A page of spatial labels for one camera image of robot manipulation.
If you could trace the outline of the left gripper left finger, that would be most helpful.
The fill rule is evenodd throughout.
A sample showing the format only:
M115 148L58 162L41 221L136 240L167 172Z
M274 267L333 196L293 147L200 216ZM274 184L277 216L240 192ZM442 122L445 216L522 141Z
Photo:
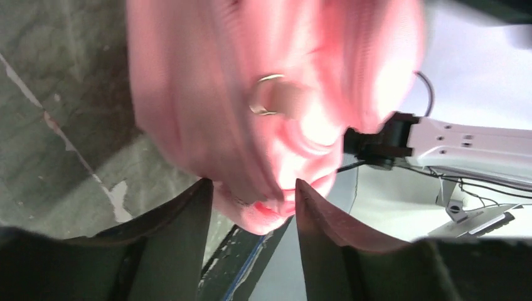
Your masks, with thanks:
M213 183L93 237L1 228L2 300L195 300Z

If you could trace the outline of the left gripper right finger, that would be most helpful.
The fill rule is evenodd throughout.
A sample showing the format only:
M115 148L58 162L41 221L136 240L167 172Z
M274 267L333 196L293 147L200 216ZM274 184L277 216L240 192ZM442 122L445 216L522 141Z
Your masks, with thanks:
M308 300L530 300L531 241L426 238L375 230L295 184Z

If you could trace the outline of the pink backpack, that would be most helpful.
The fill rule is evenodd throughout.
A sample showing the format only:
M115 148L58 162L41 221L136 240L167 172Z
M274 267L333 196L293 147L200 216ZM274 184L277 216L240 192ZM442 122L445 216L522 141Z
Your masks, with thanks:
M133 0L126 13L138 126L256 235L294 214L296 180L331 190L345 131L377 133L424 52L422 1Z

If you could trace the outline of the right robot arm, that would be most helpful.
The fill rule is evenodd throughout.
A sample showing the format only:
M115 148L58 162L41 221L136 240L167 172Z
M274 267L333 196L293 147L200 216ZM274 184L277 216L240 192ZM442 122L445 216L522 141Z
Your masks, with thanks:
M344 152L369 166L429 167L447 177L531 190L531 131L450 124L394 113L377 134L353 129Z

